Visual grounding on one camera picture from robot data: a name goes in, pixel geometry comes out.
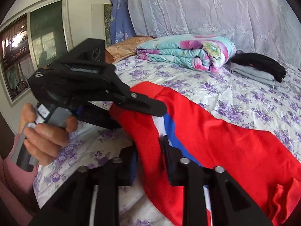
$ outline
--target black folded garment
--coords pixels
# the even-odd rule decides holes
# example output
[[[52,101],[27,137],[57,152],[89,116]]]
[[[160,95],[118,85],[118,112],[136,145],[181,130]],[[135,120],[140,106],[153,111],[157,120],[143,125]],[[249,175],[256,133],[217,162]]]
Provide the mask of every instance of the black folded garment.
[[[239,65],[252,66],[258,70],[268,72],[273,75],[278,82],[282,82],[286,75],[286,70],[283,66],[274,59],[261,54],[240,53],[236,54],[231,61]]]

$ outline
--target hand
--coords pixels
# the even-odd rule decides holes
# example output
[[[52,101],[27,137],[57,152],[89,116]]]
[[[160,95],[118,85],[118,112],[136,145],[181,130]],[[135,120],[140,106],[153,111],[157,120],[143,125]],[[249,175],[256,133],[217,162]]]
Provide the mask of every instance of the hand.
[[[19,132],[21,134],[26,123],[36,120],[36,112],[31,104],[25,104],[21,113]],[[48,124],[37,124],[35,129],[25,128],[24,145],[27,151],[39,160],[39,165],[47,166],[60,154],[61,148],[69,143],[68,133],[77,129],[78,121],[70,116],[66,120],[66,130]]]

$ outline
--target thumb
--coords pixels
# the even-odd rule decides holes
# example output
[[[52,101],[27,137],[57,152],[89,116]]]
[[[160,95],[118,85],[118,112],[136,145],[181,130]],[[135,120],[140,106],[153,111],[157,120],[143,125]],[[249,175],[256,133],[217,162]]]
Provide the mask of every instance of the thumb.
[[[21,116],[18,134],[21,134],[26,123],[31,123],[36,120],[36,111],[32,104],[24,104]]]

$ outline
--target blue curtain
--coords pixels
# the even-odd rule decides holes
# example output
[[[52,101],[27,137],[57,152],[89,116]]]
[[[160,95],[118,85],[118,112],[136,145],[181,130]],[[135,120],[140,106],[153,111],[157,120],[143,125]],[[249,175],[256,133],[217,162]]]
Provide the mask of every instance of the blue curtain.
[[[112,44],[121,42],[135,36],[136,33],[128,12],[128,0],[111,0],[112,12],[110,34]]]

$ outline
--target white window frame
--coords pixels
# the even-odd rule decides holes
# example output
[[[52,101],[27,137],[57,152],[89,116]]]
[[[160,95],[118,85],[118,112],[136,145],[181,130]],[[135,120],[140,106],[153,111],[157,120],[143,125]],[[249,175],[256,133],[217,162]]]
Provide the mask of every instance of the white window frame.
[[[30,31],[30,13],[44,7],[46,5],[49,5],[54,2],[62,1],[62,19],[63,19],[63,29],[64,29],[64,36],[65,36],[65,42],[66,42],[66,47],[67,51],[69,52],[70,50],[73,49],[73,42],[72,42],[72,35],[71,35],[71,30],[70,30],[70,22],[69,22],[69,11],[68,11],[68,0],[41,0],[39,2],[36,2],[32,4],[31,6],[28,6],[27,8],[23,9],[22,11],[18,12],[14,16],[12,16],[10,19],[8,19],[5,23],[3,23],[0,26],[0,32],[7,28],[10,24],[12,24],[15,20],[20,18],[21,16],[27,14],[27,35],[28,35],[28,45],[29,45],[29,52],[30,52],[30,57],[33,63],[33,67],[35,70],[38,69],[38,65],[36,63],[36,58],[34,56],[33,52],[33,44],[31,41],[31,31]],[[14,100],[11,99],[11,96],[9,94],[9,90],[7,89],[7,85],[4,80],[4,71],[2,68],[2,59],[0,57],[0,72],[1,72],[1,84],[4,88],[4,92],[6,95],[6,98],[10,104],[11,107],[13,107],[17,102],[19,102],[24,95],[27,95],[31,89],[30,87],[26,89],[24,92],[19,94]]]

